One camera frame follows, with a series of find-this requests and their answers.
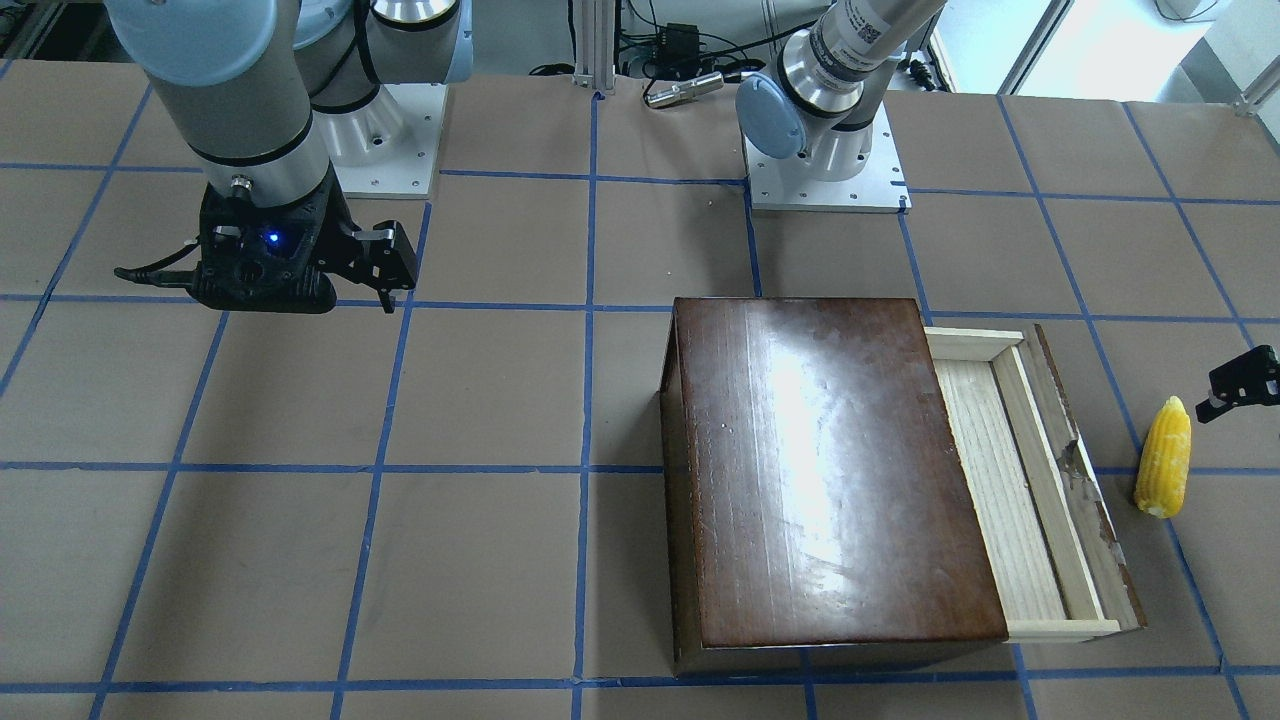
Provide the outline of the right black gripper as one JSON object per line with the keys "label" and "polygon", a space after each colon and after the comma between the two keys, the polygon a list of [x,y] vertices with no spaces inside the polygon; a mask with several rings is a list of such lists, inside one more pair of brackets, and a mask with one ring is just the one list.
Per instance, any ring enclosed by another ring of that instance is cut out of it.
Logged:
{"label": "right black gripper", "polygon": [[220,195],[207,186],[198,213],[201,258],[189,295],[223,311],[323,314],[337,304],[337,274],[392,295],[416,287],[419,259],[399,222],[358,231],[333,169],[303,197],[278,208]]}

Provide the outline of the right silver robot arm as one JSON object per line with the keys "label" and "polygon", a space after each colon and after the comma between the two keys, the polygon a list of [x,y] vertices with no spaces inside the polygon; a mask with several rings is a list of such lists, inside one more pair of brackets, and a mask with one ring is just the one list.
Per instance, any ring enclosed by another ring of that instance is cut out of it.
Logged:
{"label": "right silver robot arm", "polygon": [[471,76],[468,1],[110,1],[141,67],[206,178],[197,234],[119,279],[182,290],[234,313],[323,314],[332,278],[372,290],[384,313],[411,291],[407,231],[362,228],[343,188],[428,191],[435,115],[398,91]]}

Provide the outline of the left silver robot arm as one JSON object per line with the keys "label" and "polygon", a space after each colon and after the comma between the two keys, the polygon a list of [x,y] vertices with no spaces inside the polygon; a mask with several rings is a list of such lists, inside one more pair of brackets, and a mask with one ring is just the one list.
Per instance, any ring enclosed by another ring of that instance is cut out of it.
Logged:
{"label": "left silver robot arm", "polygon": [[[818,170],[804,169],[826,151],[820,141],[835,137],[836,129],[855,126],[859,111],[879,110],[884,91],[870,90],[870,77],[881,70],[892,74],[897,56],[911,36],[923,29],[947,1],[832,1],[809,26],[787,31],[783,47],[764,70],[742,79],[737,91],[739,124],[748,149],[759,150],[781,163],[801,168],[804,177],[817,181]],[[1187,208],[1206,200],[1231,205],[1230,199],[1192,199],[1178,195],[1169,174],[1155,154],[1132,108],[1121,104],[1138,140],[1149,156],[1167,197],[1184,220],[1193,245],[1222,295],[1233,322],[1252,345],[1244,316],[1231,301],[1222,278],[1190,223]],[[1137,197],[1148,200],[1148,197]],[[1268,345],[1247,350],[1208,373],[1207,400],[1196,406],[1199,423],[1210,423],[1233,409],[1277,406],[1277,359]]]}

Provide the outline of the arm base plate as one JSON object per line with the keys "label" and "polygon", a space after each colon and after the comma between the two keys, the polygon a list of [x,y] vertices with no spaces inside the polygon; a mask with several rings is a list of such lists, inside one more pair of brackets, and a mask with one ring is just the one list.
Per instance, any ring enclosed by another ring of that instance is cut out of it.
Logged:
{"label": "arm base plate", "polygon": [[448,97],[445,85],[385,85],[353,111],[315,111],[315,129],[325,140],[346,196],[429,199]]}
{"label": "arm base plate", "polygon": [[805,158],[776,159],[742,143],[758,211],[904,214],[913,206],[886,105],[863,129],[829,131]]}

